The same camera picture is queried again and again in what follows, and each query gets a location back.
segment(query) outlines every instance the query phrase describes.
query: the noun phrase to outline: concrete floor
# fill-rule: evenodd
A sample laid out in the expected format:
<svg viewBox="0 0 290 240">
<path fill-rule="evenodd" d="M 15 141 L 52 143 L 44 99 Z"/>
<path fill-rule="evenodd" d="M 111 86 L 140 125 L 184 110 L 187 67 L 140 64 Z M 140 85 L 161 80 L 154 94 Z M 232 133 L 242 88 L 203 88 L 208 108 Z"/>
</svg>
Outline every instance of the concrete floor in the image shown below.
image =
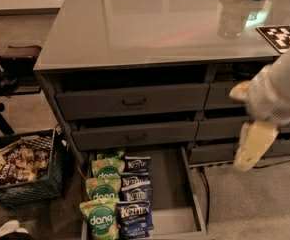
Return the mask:
<svg viewBox="0 0 290 240">
<path fill-rule="evenodd" d="M 43 45 L 55 15 L 0 16 L 0 53 L 7 45 Z M 15 132 L 53 128 L 57 122 L 44 95 L 0 97 L 2 115 Z M 290 157 L 271 158 L 271 163 Z M 239 173 L 230 165 L 206 168 L 211 188 L 208 231 L 218 240 L 290 239 L 290 163 Z M 192 170 L 203 214 L 206 195 L 200 173 Z M 16 211 L 0 208 L 0 226 L 20 220 L 35 239 L 80 239 L 81 178 L 66 181 L 66 195 L 47 205 Z"/>
</svg>

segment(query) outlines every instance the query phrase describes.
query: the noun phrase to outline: glossy countertop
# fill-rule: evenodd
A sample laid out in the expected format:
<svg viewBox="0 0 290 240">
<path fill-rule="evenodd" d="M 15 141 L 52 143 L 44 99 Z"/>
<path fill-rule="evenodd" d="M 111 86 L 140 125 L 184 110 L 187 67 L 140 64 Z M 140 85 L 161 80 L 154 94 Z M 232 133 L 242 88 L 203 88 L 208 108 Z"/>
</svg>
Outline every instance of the glossy countertop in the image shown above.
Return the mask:
<svg viewBox="0 0 290 240">
<path fill-rule="evenodd" d="M 257 26 L 290 24 L 290 0 L 65 0 L 35 71 L 279 56 Z"/>
</svg>

